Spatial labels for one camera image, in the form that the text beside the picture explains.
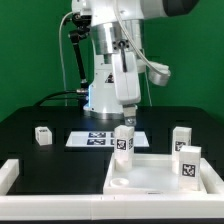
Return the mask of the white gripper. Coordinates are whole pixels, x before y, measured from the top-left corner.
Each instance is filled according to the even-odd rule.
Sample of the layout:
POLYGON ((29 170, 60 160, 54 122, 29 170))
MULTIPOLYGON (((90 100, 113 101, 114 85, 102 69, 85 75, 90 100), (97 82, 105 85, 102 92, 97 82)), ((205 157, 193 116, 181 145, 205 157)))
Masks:
POLYGON ((123 106, 124 121, 126 126, 136 125, 136 110, 134 105, 141 100, 140 84, 138 78, 136 58, 133 52, 125 53, 127 71, 123 71, 121 54, 113 54, 112 73, 114 76, 115 95, 117 102, 123 106))

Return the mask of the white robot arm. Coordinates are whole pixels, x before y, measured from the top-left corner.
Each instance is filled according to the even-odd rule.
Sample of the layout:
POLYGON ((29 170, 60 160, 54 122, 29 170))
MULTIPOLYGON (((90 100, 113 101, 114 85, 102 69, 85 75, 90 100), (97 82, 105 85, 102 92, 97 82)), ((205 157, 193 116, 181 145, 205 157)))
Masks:
POLYGON ((86 114, 100 119, 123 119, 136 124, 141 100, 139 75, 164 86, 167 65, 148 60, 143 47, 147 19, 189 14, 199 0, 72 0, 72 20, 83 37, 92 39, 94 80, 88 87, 86 114))

